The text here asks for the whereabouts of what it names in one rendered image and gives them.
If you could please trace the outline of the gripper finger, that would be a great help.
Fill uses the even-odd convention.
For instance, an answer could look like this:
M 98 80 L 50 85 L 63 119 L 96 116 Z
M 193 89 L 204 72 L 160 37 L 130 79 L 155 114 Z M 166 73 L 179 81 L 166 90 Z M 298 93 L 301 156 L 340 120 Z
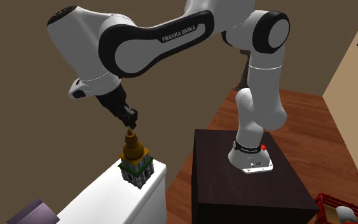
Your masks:
M 137 110 L 134 108 L 129 108 L 128 106 L 125 106 L 125 110 L 127 112 L 126 126 L 131 129 L 135 129 L 137 126 L 136 121 L 138 119 Z
M 123 122 L 126 127 L 130 126 L 131 114 L 126 109 L 118 109 L 116 116 Z

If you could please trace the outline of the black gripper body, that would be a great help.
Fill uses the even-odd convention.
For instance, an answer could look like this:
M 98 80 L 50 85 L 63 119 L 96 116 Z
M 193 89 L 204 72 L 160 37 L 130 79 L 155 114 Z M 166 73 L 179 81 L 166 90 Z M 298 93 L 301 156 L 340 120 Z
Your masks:
M 115 117 L 127 119 L 131 114 L 125 109 L 128 107 L 126 96 L 124 88 L 119 84 L 114 90 L 103 95 L 97 95 L 96 98 L 101 105 L 108 109 Z

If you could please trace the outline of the tower figure with golden dome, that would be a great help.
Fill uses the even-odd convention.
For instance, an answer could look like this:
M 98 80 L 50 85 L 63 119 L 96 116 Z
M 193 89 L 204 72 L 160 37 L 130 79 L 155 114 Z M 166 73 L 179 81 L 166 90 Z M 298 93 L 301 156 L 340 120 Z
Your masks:
M 141 189 L 154 173 L 154 158 L 149 155 L 149 150 L 131 128 L 125 134 L 125 145 L 119 158 L 121 163 L 118 167 L 122 178 L 138 189 Z

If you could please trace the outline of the white cabinet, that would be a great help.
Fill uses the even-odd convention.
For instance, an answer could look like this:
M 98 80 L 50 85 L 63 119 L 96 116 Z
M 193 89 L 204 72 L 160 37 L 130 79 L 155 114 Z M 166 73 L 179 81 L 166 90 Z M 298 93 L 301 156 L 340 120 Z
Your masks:
M 57 224 L 166 224 L 167 166 L 153 161 L 154 173 L 141 189 L 125 181 L 117 160 L 59 214 Z

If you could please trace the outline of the dark robot stand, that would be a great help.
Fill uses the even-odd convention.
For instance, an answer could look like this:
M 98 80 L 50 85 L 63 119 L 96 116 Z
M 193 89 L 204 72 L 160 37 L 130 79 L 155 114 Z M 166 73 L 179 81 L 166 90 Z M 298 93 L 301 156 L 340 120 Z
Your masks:
M 273 170 L 246 174 L 228 160 L 234 130 L 196 129 L 192 224 L 307 224 L 319 211 L 270 133 L 261 142 Z

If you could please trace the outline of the purple box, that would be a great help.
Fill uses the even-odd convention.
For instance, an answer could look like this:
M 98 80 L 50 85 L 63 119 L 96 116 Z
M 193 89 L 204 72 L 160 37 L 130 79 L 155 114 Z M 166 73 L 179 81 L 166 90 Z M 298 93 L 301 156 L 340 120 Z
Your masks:
M 7 224 L 57 224 L 60 218 L 41 200 L 36 199 L 10 218 Z

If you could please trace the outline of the red crate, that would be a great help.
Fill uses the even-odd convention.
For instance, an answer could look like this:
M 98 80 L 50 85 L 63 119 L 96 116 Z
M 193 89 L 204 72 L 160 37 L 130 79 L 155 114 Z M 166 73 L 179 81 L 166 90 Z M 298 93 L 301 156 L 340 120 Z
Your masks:
M 344 200 L 337 199 L 325 193 L 319 193 L 314 198 L 316 205 L 319 207 L 319 211 L 315 215 L 315 224 L 340 224 L 336 208 L 338 206 L 345 206 L 351 208 L 356 217 L 357 223 L 345 223 L 345 224 L 358 224 L 358 206 Z

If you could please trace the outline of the grey rounded object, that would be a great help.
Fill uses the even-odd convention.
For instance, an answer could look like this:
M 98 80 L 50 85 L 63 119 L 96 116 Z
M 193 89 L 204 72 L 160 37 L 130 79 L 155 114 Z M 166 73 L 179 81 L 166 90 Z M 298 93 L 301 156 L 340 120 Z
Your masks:
M 349 207 L 338 206 L 336 208 L 336 213 L 338 215 L 340 224 L 357 223 L 357 217 L 354 211 Z

